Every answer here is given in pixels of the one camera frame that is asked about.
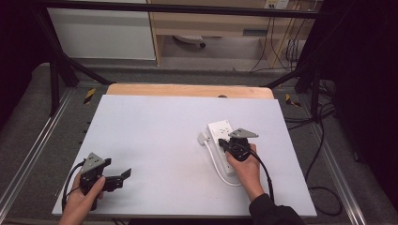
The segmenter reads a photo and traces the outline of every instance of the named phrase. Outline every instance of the white cabinet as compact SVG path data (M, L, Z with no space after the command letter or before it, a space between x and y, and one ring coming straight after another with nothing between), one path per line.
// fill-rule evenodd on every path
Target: white cabinet
M146 0L103 2L145 4ZM69 57L155 60L147 12L49 8L49 13Z

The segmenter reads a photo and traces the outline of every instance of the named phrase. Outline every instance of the white cord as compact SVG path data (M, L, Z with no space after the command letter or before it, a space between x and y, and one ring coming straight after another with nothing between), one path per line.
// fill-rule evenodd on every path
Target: white cord
M227 184L227 185L229 185L229 186L233 186L233 187L241 186L240 183L239 183L239 184L232 184L232 183L229 183L228 181L226 181L226 180L222 177L222 175L220 174L219 168L217 168L216 161L214 160L213 153L211 153L211 149L210 149L210 147L208 146L207 141L204 141L204 144L205 144L205 146L207 147L208 152L209 152L210 155L211 155L211 159L213 160L214 167L216 168L217 174L218 174L219 177L223 180L223 182L224 182L225 184Z

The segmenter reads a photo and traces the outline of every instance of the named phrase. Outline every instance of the power strip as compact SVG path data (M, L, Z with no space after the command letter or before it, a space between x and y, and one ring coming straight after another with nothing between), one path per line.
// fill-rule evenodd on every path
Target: power strip
M221 120L219 122L211 123L208 124L207 127L210 131L210 135L213 139L214 145L216 145L216 151L220 157L220 161L222 162L226 174L228 176L235 175L234 168L228 163L223 149L219 146L219 139L225 139L229 141L230 137L228 136L228 134L234 130L232 130L228 120Z

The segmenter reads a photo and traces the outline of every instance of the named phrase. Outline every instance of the white table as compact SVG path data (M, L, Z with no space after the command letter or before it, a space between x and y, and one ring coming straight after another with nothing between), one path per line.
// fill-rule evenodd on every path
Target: white table
M299 163L277 100L214 97L103 96L75 164L90 152L111 158L104 175L132 168L124 187L105 193L93 215L145 218L249 216L243 187L227 186L209 152L197 141L207 124L229 120L250 139L266 164L277 204L315 217ZM235 177L228 177L236 182ZM267 178L261 182L268 191ZM53 214L61 215L61 197Z

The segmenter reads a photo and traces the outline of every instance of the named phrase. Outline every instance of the human hand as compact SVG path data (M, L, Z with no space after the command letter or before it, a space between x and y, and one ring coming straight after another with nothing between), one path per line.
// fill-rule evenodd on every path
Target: human hand
M250 144L251 149L256 152L255 144ZM228 163L235 169L237 177L252 202L258 196L264 194L263 187L260 183L260 163L250 155L244 161L237 161L229 152L225 152Z
M78 225L82 224L87 214L90 212L91 205L96 198L102 199L102 187L105 184L105 177L102 176L90 191L84 195L79 189L80 173L78 173L73 181L72 192L69 194L68 202L62 217L59 221L60 225Z

